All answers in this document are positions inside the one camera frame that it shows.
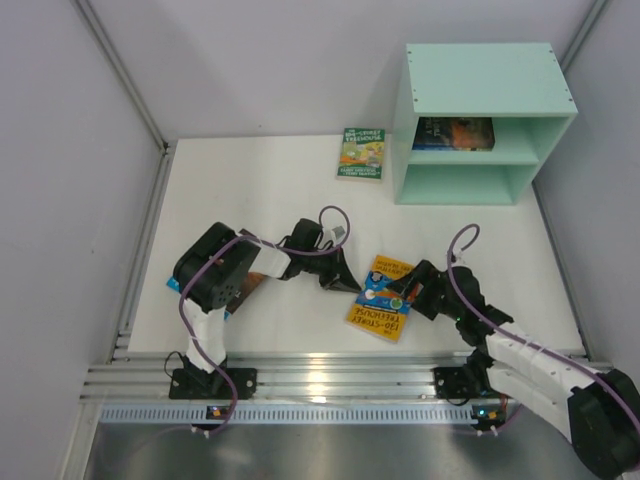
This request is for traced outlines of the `yellow 130-Storey Treehouse book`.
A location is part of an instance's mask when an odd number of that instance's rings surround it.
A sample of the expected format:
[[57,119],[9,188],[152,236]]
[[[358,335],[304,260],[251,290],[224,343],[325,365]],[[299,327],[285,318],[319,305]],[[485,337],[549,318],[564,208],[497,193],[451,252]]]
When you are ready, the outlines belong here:
[[405,300],[387,286],[413,269],[409,263],[378,255],[346,317],[346,323],[377,338],[397,343],[410,312],[414,289]]

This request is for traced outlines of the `Animal Farm book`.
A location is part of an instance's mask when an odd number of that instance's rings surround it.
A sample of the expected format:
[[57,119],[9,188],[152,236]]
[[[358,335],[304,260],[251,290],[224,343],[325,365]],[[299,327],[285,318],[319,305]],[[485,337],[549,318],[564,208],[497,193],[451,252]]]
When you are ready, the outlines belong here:
[[412,150],[414,151],[450,151],[450,150],[455,150],[455,148],[451,145],[448,144],[434,144],[434,143],[427,143],[427,144],[418,144],[418,143],[414,143],[412,146]]

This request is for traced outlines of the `A Tale of Two Cities book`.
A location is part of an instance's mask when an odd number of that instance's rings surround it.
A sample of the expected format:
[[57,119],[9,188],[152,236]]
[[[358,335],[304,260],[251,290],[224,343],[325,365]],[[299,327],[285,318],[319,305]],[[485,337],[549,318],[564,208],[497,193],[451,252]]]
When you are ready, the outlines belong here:
[[448,144],[455,151],[491,151],[495,145],[489,117],[421,117],[414,143]]

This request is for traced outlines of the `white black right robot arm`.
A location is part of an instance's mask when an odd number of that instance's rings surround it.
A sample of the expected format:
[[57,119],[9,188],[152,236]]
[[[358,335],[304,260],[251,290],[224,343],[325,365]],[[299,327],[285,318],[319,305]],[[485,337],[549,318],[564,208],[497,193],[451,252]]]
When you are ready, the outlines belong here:
[[531,340],[486,302],[467,267],[440,271],[423,260],[387,288],[429,319],[454,321],[474,349],[462,368],[470,395],[515,399],[559,431],[600,479],[638,467],[639,391],[624,372],[598,371]]

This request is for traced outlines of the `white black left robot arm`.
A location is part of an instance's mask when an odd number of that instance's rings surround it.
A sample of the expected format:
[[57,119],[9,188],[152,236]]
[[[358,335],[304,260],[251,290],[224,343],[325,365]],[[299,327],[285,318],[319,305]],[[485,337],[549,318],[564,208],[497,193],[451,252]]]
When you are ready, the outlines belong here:
[[181,298],[179,311],[190,335],[178,370],[205,388],[227,377],[224,325],[265,279],[287,281],[300,273],[318,277],[325,290],[357,293],[343,245],[351,227],[325,227],[303,218],[281,242],[263,241],[246,230],[214,223],[178,260],[173,270]]

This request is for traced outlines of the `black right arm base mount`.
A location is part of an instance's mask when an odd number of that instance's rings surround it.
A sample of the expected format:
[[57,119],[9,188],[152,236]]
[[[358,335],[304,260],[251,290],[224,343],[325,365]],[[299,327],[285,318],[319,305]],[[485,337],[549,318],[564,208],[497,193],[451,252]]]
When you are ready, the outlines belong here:
[[474,350],[462,366],[442,366],[433,370],[435,393],[461,406],[470,400],[494,399],[500,396],[489,383],[487,371],[494,360],[482,349]]

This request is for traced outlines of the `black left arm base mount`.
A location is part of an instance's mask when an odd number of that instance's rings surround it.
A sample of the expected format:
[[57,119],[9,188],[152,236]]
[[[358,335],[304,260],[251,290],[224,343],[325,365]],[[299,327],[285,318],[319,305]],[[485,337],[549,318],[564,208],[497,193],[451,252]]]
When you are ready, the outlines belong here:
[[[169,398],[172,400],[231,400],[233,393],[229,382],[216,370],[211,373],[199,369],[190,360],[177,351],[181,366],[170,374]],[[228,368],[222,363],[222,370],[227,374],[237,390],[239,400],[253,397],[257,388],[255,368]]]

